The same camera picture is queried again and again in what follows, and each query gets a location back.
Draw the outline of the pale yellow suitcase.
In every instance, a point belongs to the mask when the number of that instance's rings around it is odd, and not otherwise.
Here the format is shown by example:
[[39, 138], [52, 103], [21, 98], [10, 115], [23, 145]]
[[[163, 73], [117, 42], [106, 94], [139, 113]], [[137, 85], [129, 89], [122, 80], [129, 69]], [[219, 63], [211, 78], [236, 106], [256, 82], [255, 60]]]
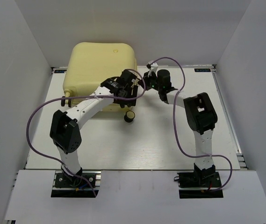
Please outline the pale yellow suitcase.
[[[69, 109], [81, 101], [89, 99], [91, 94], [108, 78], [116, 78], [124, 70], [136, 70], [135, 52], [125, 43], [77, 44], [71, 53], [63, 91], [65, 98], [61, 105], [68, 104]], [[111, 104], [103, 110], [128, 111], [131, 106]]]

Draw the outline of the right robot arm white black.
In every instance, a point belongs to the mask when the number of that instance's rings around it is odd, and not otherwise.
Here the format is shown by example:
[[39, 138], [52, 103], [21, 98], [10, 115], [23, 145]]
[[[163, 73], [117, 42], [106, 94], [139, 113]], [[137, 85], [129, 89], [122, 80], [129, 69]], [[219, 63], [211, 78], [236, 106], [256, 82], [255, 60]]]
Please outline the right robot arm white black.
[[212, 159], [212, 134], [218, 121], [208, 94], [203, 92], [185, 97], [172, 86], [168, 70], [150, 70], [144, 73], [144, 81], [145, 85], [140, 85], [145, 90], [156, 90], [162, 102], [185, 109], [187, 123], [195, 139], [194, 180], [200, 186], [207, 185], [216, 172]]

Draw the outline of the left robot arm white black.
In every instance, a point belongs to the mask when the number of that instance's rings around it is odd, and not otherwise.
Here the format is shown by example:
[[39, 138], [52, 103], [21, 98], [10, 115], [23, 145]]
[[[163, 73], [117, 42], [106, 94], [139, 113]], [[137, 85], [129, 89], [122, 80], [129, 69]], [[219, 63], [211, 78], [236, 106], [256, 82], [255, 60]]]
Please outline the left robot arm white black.
[[53, 114], [50, 137], [59, 151], [62, 172], [71, 186], [78, 186], [82, 181], [82, 168], [76, 152], [82, 142], [81, 128], [92, 116], [111, 104], [136, 105], [136, 100], [131, 100], [137, 96], [136, 79], [131, 69], [124, 70], [116, 79], [103, 81], [89, 99], [65, 112], [57, 110]]

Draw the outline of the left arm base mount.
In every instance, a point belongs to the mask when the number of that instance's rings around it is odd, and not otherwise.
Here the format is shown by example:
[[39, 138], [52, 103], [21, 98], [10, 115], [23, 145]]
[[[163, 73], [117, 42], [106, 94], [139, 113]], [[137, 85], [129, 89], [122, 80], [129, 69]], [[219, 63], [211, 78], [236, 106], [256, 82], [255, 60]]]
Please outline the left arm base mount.
[[[87, 171], [83, 172], [82, 176], [91, 183], [95, 194], [97, 195], [100, 189], [101, 172]], [[74, 181], [71, 181], [62, 171], [56, 172], [54, 175], [51, 197], [96, 198], [89, 184], [85, 180], [75, 177]]]

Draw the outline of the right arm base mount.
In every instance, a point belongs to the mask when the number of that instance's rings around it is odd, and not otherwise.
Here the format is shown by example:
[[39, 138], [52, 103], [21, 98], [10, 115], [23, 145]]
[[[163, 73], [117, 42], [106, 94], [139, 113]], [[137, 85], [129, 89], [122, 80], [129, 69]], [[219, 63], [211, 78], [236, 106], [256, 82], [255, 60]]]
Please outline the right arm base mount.
[[199, 181], [194, 172], [180, 172], [173, 178], [173, 181], [178, 183], [180, 199], [223, 198], [221, 189], [215, 191], [222, 186], [218, 172], [203, 181]]

